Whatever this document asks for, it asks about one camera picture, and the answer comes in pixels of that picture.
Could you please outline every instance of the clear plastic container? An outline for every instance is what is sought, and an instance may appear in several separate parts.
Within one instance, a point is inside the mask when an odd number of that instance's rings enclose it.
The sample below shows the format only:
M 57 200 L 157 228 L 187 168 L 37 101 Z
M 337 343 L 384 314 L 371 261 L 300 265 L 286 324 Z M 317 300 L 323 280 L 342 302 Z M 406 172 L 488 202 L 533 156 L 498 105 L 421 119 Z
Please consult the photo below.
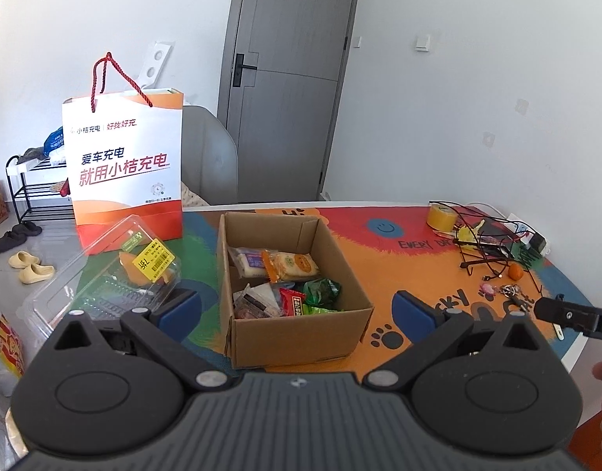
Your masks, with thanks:
M 123 260 L 132 261 L 154 239 L 140 217 L 124 218 L 27 297 L 18 315 L 38 344 L 70 310 L 85 310 L 94 320 L 111 320 L 132 308 L 159 307 L 181 279 L 179 259 L 175 257 L 154 283 L 134 283 L 120 261 L 121 254 Z

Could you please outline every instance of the black door handle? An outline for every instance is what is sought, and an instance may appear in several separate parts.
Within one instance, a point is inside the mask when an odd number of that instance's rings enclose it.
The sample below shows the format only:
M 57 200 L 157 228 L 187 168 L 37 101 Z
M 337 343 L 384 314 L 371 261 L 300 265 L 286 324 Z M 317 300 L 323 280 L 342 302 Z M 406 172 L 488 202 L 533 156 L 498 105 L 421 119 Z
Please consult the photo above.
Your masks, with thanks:
M 236 88 L 242 85 L 242 70 L 251 69 L 256 71 L 258 68 L 256 65 L 244 65 L 244 55 L 238 53 L 236 55 L 236 64 L 233 67 L 233 86 Z

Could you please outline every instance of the red rope handle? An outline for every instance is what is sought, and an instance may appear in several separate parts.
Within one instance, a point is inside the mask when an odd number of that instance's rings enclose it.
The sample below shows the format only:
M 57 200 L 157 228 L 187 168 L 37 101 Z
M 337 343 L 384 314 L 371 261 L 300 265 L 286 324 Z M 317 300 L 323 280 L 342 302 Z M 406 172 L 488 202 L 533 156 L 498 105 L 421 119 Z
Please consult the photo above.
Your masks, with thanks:
M 116 62 L 113 59 L 113 56 L 111 56 L 111 52 L 108 51 L 107 55 L 105 55 L 103 58 L 101 58 L 98 62 L 96 62 L 94 64 L 93 80 L 92 80 L 92 97 L 91 97 L 92 113 L 96 112 L 95 95 L 96 95 L 96 83 L 98 81 L 96 78 L 96 68 L 98 67 L 98 65 L 101 62 L 103 62 L 103 63 L 102 63 L 102 86 L 101 86 L 100 93 L 104 92 L 105 79 L 107 77 L 107 62 L 111 62 L 111 65 L 113 65 L 114 69 L 118 71 L 118 74 L 120 74 L 126 81 L 129 82 L 129 84 L 136 90 L 136 92 L 142 96 L 142 99 L 146 101 L 146 104 L 148 104 L 151 108 L 153 107 L 153 103 L 148 98 L 148 96 L 146 94 L 144 94 L 144 92 L 142 92 L 142 89 L 138 86 L 137 83 L 135 83 L 135 81 L 133 81 L 131 78 L 129 78 L 126 74 L 124 74 L 124 71 L 120 68 L 120 66 L 118 65 L 118 62 Z

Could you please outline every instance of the black wire rack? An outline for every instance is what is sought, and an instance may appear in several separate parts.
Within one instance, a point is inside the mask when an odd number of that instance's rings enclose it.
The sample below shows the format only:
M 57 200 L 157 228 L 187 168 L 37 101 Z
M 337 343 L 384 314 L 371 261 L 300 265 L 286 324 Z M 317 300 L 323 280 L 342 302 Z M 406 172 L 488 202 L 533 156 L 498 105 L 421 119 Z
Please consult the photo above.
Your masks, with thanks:
M 19 155 L 14 155 L 9 158 L 5 168 L 20 158 Z M 11 177 L 7 171 L 7 183 L 9 184 L 9 193 L 11 194 L 11 201 L 13 202 L 13 209 L 15 215 L 18 218 L 18 222 L 22 221 L 51 221 L 51 220 L 73 220 L 74 209 L 72 203 L 52 203 L 54 197 L 58 195 L 51 191 L 51 186 L 54 183 L 38 183 L 29 184 L 27 182 L 26 174 L 30 172 L 36 172 L 41 170 L 55 170 L 57 168 L 65 168 L 65 164 L 51 165 L 50 159 L 45 159 L 36 164 L 33 168 L 30 168 L 26 173 L 19 173 L 16 177 L 20 178 L 21 187 L 19 190 L 14 191 L 11 183 Z M 44 203 L 38 204 L 38 201 L 43 199 Z

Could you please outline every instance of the barcode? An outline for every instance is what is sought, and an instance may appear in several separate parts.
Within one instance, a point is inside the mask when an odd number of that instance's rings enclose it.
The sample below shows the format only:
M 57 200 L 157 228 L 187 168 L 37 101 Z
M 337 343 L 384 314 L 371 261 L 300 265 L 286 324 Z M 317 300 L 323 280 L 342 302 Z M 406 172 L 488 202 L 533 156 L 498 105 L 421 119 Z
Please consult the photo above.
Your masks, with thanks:
M 157 269 L 162 267 L 163 263 L 166 260 L 168 260 L 168 254 L 166 252 L 163 252 L 161 255 L 159 255 L 157 257 L 155 263 L 151 266 L 151 269 L 153 270 L 153 272 L 157 272 Z

